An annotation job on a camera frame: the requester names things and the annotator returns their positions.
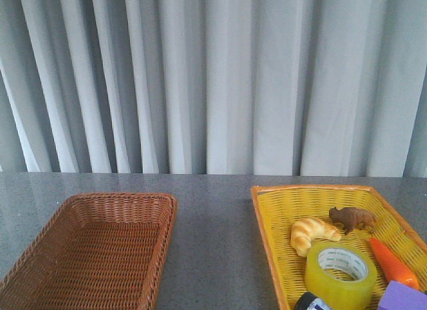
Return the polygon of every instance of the orange carrot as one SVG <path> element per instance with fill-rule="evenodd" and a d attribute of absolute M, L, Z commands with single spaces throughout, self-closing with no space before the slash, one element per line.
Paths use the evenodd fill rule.
<path fill-rule="evenodd" d="M 369 243 L 387 281 L 395 280 L 413 289 L 420 290 L 420 284 L 412 270 L 401 262 L 383 242 L 371 237 Z"/>

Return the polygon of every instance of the croissant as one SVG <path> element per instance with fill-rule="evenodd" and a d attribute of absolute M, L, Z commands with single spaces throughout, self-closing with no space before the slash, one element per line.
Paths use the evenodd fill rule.
<path fill-rule="evenodd" d="M 300 257 L 307 257 L 314 239 L 341 240 L 340 231 L 330 223 L 319 218 L 302 218 L 292 225 L 291 247 Z"/>

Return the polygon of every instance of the brown toy bison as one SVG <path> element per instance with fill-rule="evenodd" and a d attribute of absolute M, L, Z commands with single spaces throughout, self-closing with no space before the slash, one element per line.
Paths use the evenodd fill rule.
<path fill-rule="evenodd" d="M 376 221 L 375 214 L 368 210 L 358 208 L 342 208 L 338 210 L 336 207 L 329 210 L 329 218 L 333 222 L 339 222 L 344 225 L 345 234 L 352 232 L 354 227 L 363 223 L 360 229 L 365 229 L 366 226 L 371 228 L 371 233 L 375 232 Z"/>

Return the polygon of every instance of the wicker basket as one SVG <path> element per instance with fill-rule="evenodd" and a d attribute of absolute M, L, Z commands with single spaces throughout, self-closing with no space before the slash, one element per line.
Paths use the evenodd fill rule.
<path fill-rule="evenodd" d="M 332 223 L 332 207 L 357 207 L 376 214 L 375 237 L 385 242 L 417 275 L 421 289 L 427 289 L 427 245 L 393 207 L 372 187 L 358 185 L 284 185 L 251 189 L 252 200 L 262 234 L 281 310 L 293 309 L 306 292 L 306 259 L 290 247 L 292 224 L 302 217 L 319 217 Z M 378 278 L 368 310 L 376 310 L 387 287 L 387 280 L 375 260 L 367 230 L 343 235 L 341 242 L 352 245 L 374 261 Z"/>
<path fill-rule="evenodd" d="M 82 193 L 0 282 L 0 309 L 153 309 L 177 213 L 163 193 Z"/>

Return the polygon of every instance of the brown wicker basket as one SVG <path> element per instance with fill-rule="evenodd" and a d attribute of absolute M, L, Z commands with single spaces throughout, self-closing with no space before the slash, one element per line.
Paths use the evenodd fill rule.
<path fill-rule="evenodd" d="M 177 200 L 68 198 L 0 282 L 0 309 L 153 309 Z"/>

